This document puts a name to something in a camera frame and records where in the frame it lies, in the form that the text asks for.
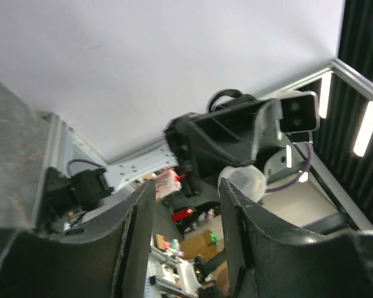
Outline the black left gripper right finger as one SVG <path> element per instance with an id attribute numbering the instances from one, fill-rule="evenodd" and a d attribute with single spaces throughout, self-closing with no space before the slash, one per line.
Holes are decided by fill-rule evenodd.
<path id="1" fill-rule="evenodd" d="M 373 297 L 373 230 L 335 236 L 297 227 L 219 187 L 232 297 Z"/>

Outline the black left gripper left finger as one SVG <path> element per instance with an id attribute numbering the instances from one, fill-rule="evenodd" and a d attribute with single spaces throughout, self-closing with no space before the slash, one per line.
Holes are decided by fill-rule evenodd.
<path id="1" fill-rule="evenodd" d="M 142 297 L 154 207 L 146 181 L 64 234 L 0 228 L 0 297 Z"/>

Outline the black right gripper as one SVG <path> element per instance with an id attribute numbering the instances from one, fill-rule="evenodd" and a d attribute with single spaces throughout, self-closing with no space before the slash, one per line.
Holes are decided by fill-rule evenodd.
<path id="1" fill-rule="evenodd" d="M 229 96 L 220 103 L 221 98 L 213 96 L 206 113 L 189 112 L 174 118 L 164 130 L 178 167 L 207 183 L 227 166 L 254 164 L 259 150 L 277 141 L 276 122 L 282 119 L 278 99 Z"/>

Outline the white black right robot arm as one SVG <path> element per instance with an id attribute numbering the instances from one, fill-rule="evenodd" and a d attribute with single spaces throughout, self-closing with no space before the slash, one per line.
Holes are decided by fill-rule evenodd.
<path id="1" fill-rule="evenodd" d="M 114 192 L 157 169 L 179 167 L 203 192 L 218 190 L 226 169 L 250 169 L 262 165 L 277 148 L 278 122 L 282 120 L 278 99 L 258 101 L 248 94 L 206 114 L 187 113 L 172 119 L 164 130 L 167 153 L 160 162 L 147 161 L 132 168 L 99 166 L 72 175 L 91 179 Z"/>

